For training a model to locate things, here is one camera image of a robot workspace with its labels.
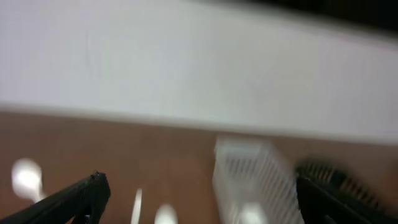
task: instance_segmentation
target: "plastic crate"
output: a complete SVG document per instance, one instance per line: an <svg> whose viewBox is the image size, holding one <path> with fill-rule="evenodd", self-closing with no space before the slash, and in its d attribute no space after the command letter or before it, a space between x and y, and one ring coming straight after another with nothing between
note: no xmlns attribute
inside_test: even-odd
<svg viewBox="0 0 398 224"><path fill-rule="evenodd" d="M213 185L224 224L304 223L293 171L270 142L219 137Z"/></svg>

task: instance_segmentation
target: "floor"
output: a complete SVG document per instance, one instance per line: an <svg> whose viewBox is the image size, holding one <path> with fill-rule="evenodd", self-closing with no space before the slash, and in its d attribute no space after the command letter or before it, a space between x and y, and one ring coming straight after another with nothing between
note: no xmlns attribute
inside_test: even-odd
<svg viewBox="0 0 398 224"><path fill-rule="evenodd" d="M211 184L220 132L114 123L21 113L0 113L0 218L29 206L11 188L15 160L29 157L43 170L44 192L53 194L90 175L106 173L111 198L101 223L129 223L142 189L140 223L153 223L163 203L179 223L219 223ZM398 146L268 138L295 164L304 157L333 159L398 207Z"/></svg>

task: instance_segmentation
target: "white object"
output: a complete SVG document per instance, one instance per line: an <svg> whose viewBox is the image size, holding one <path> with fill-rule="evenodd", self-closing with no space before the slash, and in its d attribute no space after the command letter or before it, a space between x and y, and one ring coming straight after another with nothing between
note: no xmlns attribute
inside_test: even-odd
<svg viewBox="0 0 398 224"><path fill-rule="evenodd" d="M139 222L141 203L142 203L142 190L138 189L136 194L136 199L134 201L134 206L132 208L131 224L138 224Z"/></svg>
<svg viewBox="0 0 398 224"><path fill-rule="evenodd" d="M12 188L18 197L35 203L45 195L42 192L42 169L31 159L19 159L12 167Z"/></svg>
<svg viewBox="0 0 398 224"><path fill-rule="evenodd" d="M213 185L224 224L303 224L293 172L267 141L219 137Z"/></svg>
<svg viewBox="0 0 398 224"><path fill-rule="evenodd" d="M177 214L171 205L162 205L156 212L155 224L177 224Z"/></svg>
<svg viewBox="0 0 398 224"><path fill-rule="evenodd" d="M0 108L398 142L395 39L242 4L31 2L0 1Z"/></svg>

